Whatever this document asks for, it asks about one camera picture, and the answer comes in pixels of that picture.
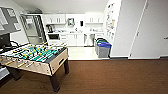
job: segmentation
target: blue recycling bin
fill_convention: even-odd
[[[108,42],[100,42],[97,43],[97,46],[98,58],[108,58],[112,45]]]

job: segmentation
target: faucet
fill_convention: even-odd
[[[75,29],[75,31],[77,31],[77,28]]]

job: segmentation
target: microwave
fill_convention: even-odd
[[[49,34],[48,37],[52,40],[60,40],[59,34]]]

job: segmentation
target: foosball table leg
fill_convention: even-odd
[[[49,76],[49,78],[50,78],[50,82],[51,82],[53,91],[54,91],[54,92],[58,92],[59,89],[60,89],[60,87],[59,87],[59,83],[58,83],[58,81],[57,81],[56,73],[53,74],[52,76]]]
[[[69,73],[68,59],[66,59],[64,62],[64,69],[65,69],[65,74],[68,74]]]
[[[13,76],[14,80],[17,81],[19,80],[21,77],[18,75],[18,72],[16,71],[16,69],[11,68],[11,67],[6,67],[9,71],[9,73]]]

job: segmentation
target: wooden foosball table frame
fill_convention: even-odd
[[[60,87],[57,81],[56,71],[60,68],[60,66],[64,65],[65,74],[69,73],[68,48],[62,47],[61,49],[59,49],[57,54],[53,55],[45,62],[19,59],[1,54],[0,64],[7,67],[8,71],[15,80],[20,79],[20,76],[18,75],[16,69],[47,75],[49,76],[53,91],[58,92]]]

